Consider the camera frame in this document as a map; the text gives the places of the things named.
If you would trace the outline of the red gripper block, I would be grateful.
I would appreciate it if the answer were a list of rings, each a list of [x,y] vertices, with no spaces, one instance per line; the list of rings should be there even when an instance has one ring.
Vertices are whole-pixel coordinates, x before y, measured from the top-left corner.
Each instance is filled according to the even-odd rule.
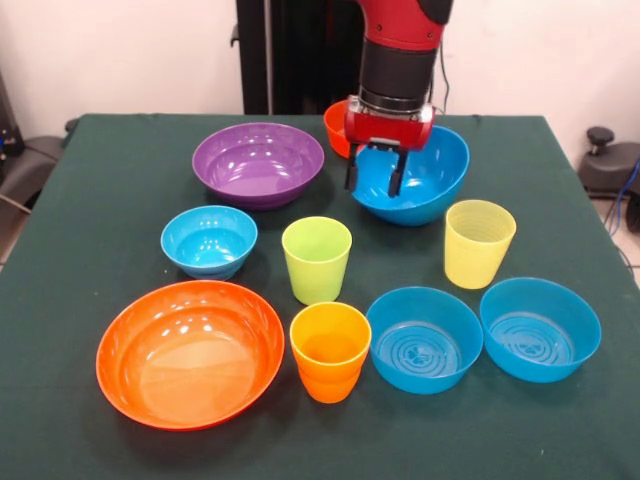
[[[345,136],[351,143],[344,188],[354,191],[357,187],[357,154],[360,145],[390,145],[399,147],[396,149],[398,160],[388,189],[388,196],[396,197],[400,193],[406,168],[407,150],[421,150],[428,142],[434,122],[433,106],[425,104],[417,113],[392,115],[367,109],[361,102],[348,102],[344,119]]]

